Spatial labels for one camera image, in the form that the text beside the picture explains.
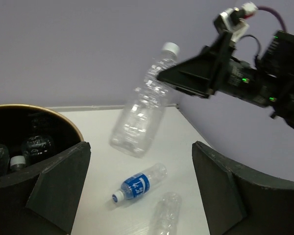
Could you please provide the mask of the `clear bottle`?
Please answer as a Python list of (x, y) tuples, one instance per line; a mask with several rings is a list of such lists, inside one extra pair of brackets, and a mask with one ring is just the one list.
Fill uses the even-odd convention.
[(113, 148), (138, 158), (149, 150), (173, 93), (173, 88), (156, 77), (176, 64), (179, 51), (177, 44), (166, 42), (153, 59), (116, 121), (109, 138)]
[(176, 235), (182, 198), (167, 192), (158, 201), (150, 220), (148, 235)]
[(25, 167), (27, 167), (27, 161), (23, 155), (10, 158), (8, 148), (0, 144), (0, 177), (5, 176), (9, 169), (19, 171)]
[(21, 152), (28, 164), (34, 165), (54, 156), (56, 150), (51, 136), (51, 120), (48, 117), (36, 117), (30, 124), (30, 132), (21, 144)]

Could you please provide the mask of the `blue label plastic bottle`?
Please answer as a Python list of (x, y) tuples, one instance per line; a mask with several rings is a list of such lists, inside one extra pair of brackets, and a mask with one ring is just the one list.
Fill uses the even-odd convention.
[(120, 188), (112, 194), (114, 203), (141, 197), (159, 186), (167, 177), (167, 168), (157, 163), (122, 182)]

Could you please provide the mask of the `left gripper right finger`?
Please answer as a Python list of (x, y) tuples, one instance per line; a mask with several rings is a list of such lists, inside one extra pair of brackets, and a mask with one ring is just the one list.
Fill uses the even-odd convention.
[(259, 172), (206, 144), (192, 145), (212, 235), (294, 235), (294, 182)]

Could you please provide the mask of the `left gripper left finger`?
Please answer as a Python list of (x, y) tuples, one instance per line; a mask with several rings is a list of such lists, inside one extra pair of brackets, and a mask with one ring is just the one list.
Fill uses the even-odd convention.
[(0, 177), (0, 235), (69, 235), (91, 157), (82, 141)]

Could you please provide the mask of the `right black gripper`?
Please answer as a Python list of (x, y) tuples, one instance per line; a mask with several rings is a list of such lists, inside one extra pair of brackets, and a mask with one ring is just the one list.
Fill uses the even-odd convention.
[(157, 80), (190, 95), (208, 98), (220, 91), (256, 106), (271, 106), (294, 129), (294, 35), (277, 31), (254, 68), (232, 56), (233, 33), (224, 30), (199, 54), (161, 71)]

